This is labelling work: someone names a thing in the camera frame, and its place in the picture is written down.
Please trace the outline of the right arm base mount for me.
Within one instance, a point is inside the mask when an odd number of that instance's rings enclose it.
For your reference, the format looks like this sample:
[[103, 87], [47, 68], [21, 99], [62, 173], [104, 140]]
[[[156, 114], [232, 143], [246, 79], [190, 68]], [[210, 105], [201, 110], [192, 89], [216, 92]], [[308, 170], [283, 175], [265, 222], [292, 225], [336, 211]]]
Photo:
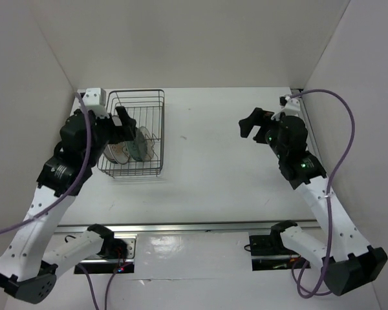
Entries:
[[270, 235], [251, 235], [244, 250], [250, 253], [252, 271], [277, 271], [302, 268], [303, 259], [294, 251], [279, 248]]

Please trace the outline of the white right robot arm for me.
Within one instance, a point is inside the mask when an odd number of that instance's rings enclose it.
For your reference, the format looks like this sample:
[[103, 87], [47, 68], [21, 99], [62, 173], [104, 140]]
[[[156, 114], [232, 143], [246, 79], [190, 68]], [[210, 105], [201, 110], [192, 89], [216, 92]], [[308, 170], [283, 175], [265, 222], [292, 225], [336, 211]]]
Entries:
[[328, 237], [327, 243], [322, 243], [287, 220], [272, 226], [270, 248], [276, 253], [293, 251], [317, 267], [323, 283], [336, 296], [373, 282], [387, 262], [387, 254], [359, 232], [334, 194], [325, 169], [307, 148], [305, 122], [285, 114], [276, 118], [273, 112], [255, 108], [239, 121], [241, 137], [247, 138], [255, 126], [259, 131], [254, 141], [272, 149], [281, 174], [306, 201]]

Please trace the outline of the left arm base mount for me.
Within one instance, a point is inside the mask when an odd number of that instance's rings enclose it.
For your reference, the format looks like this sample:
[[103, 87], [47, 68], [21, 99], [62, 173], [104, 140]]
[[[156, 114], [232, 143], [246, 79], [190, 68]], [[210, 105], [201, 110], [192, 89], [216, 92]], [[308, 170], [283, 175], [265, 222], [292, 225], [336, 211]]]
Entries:
[[118, 244], [107, 256], [94, 254], [80, 262], [89, 274], [131, 274], [135, 271], [136, 236], [118, 237]]

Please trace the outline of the green red rimmed plate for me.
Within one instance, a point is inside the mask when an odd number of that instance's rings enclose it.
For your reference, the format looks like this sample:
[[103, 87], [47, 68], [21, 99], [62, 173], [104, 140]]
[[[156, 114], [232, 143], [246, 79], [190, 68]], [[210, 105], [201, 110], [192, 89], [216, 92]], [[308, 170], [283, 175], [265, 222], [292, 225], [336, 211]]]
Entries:
[[107, 145], [104, 148], [103, 155], [105, 158], [112, 164], [117, 164], [118, 162], [116, 161], [115, 157], [113, 156], [113, 153], [111, 151], [110, 145]]

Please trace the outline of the orange sunburst plate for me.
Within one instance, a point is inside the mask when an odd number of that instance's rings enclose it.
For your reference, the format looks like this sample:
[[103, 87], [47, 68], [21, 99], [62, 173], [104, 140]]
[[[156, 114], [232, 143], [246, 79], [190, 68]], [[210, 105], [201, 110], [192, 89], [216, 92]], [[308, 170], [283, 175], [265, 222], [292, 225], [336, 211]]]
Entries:
[[115, 164], [126, 165], [129, 163], [130, 154], [127, 150], [125, 142], [108, 145], [112, 161]]

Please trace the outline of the small beige speckled dish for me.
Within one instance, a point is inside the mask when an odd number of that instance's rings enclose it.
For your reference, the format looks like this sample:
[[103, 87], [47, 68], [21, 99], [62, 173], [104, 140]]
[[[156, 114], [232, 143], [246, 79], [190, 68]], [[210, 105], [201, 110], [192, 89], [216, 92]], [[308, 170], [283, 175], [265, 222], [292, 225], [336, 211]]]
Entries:
[[139, 148], [142, 161], [151, 161], [155, 154], [155, 141], [146, 127], [139, 127], [138, 130], [140, 134]]

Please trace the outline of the small blue patterned plate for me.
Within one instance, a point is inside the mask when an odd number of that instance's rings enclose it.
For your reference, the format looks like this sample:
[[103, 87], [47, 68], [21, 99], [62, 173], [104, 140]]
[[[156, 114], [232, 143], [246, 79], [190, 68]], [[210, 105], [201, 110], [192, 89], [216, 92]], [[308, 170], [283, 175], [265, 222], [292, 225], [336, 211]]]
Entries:
[[140, 155], [139, 143], [140, 143], [140, 134], [139, 134], [139, 130], [137, 129], [134, 139], [132, 141], [127, 142], [127, 149], [129, 151], [129, 154], [135, 161], [142, 161], [142, 157]]

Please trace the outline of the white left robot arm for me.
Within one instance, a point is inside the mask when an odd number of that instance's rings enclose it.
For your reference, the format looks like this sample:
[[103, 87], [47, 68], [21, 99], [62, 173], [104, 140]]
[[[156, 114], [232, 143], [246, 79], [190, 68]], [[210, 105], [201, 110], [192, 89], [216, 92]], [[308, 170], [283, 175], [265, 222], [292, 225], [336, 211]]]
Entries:
[[69, 116], [59, 131], [60, 141], [44, 164], [34, 199], [14, 239], [0, 257], [0, 288], [11, 297], [30, 304], [42, 302], [56, 280], [90, 256], [124, 260], [127, 244], [100, 224], [86, 228], [78, 237], [47, 250], [59, 222], [92, 176], [109, 144], [130, 141], [136, 120], [124, 107], [116, 108], [117, 121], [105, 110], [81, 109]]

